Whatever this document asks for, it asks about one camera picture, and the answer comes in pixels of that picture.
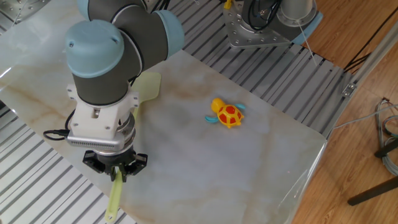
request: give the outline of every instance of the yellow toy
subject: yellow toy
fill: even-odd
[[[212,118],[206,116],[206,121],[209,123],[217,123],[231,128],[233,126],[241,125],[241,120],[244,118],[242,112],[238,109],[246,109],[246,107],[240,103],[235,105],[226,105],[220,98],[215,98],[211,103],[211,109],[217,113],[217,117]]]
[[[232,0],[226,0],[224,3],[224,9],[231,9],[232,6]]]

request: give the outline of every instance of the metal mounting plate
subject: metal mounting plate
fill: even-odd
[[[231,9],[223,8],[226,30],[231,46],[236,49],[274,47],[289,45],[290,41],[272,29],[254,32],[241,16],[243,2],[233,4]]]
[[[4,14],[12,22],[16,19],[18,23],[36,13],[49,1],[50,0],[0,0],[0,14]]]

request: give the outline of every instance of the metal grating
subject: metal grating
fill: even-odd
[[[109,198],[26,126],[0,110],[0,223],[101,223]],[[135,221],[119,210],[116,223]]]
[[[236,50],[231,48],[215,0],[174,1],[170,10],[185,31],[183,49],[236,84],[297,121],[330,134],[349,98],[342,96],[349,73],[300,45]]]
[[[0,0],[0,36],[17,23],[29,18],[50,0]]]

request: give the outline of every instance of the white marble surface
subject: white marble surface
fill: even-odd
[[[75,107],[63,35],[80,20],[73,1],[52,0],[0,37],[0,99],[37,133],[62,128]],[[290,223],[326,139],[185,52],[151,71],[160,93],[141,106],[134,142],[149,163],[127,179],[123,210],[140,224]],[[205,121],[215,97],[247,106],[240,127]],[[109,195],[84,149],[48,143]]]

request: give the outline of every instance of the yellow spatula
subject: yellow spatula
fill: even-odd
[[[152,100],[157,97],[159,94],[161,79],[162,76],[159,73],[154,72],[144,72],[136,79],[131,88],[134,91],[139,92],[140,104],[144,101]],[[137,117],[137,114],[138,108],[136,108],[133,112],[135,118]],[[115,180],[113,181],[111,195],[109,196],[108,207],[105,211],[105,221],[108,223],[114,223],[116,221],[122,189],[122,174],[117,170]]]

